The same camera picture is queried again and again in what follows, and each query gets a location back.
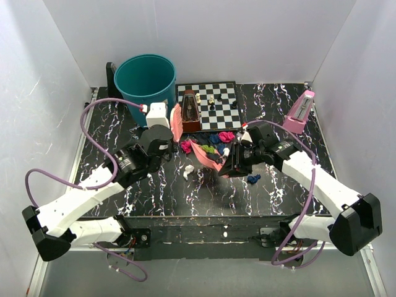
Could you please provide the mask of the pink hand brush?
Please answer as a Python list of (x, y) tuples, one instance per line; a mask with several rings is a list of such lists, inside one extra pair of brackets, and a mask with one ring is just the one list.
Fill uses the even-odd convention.
[(173, 141), (179, 143), (183, 134), (182, 108), (179, 103), (175, 104), (170, 114), (170, 127), (173, 133)]

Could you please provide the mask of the pink dustpan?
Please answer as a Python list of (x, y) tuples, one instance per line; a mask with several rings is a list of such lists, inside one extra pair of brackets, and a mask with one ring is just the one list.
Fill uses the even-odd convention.
[(203, 166), (211, 168), (217, 172), (222, 169), (223, 165), (225, 164), (225, 159), (223, 157), (220, 157), (222, 160), (217, 163), (216, 161), (213, 161), (207, 157), (207, 153), (200, 147), (199, 144), (196, 144), (192, 140), (189, 140), (189, 143), (196, 158)]

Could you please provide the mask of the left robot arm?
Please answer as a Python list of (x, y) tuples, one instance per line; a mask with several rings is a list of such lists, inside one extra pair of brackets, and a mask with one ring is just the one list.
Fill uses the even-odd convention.
[(73, 246), (107, 242), (126, 247), (141, 244), (142, 230), (127, 225), (118, 215), (82, 220), (82, 216), (111, 196), (158, 171), (171, 158), (174, 135), (154, 125), (140, 139), (118, 150), (73, 189), (41, 207), (28, 206), (22, 216), (44, 261), (63, 256)]

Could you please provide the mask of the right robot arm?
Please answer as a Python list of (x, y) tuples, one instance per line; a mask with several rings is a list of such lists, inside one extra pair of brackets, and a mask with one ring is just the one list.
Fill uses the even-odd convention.
[(268, 121), (244, 127), (218, 172), (228, 178), (247, 176), (254, 165), (264, 163), (309, 191), (301, 213), (282, 220), (267, 239), (280, 247), (294, 246), (301, 239), (330, 242), (344, 255), (353, 256), (380, 236), (380, 200), (342, 184), (317, 164), (315, 154), (296, 136), (279, 140), (274, 127)]

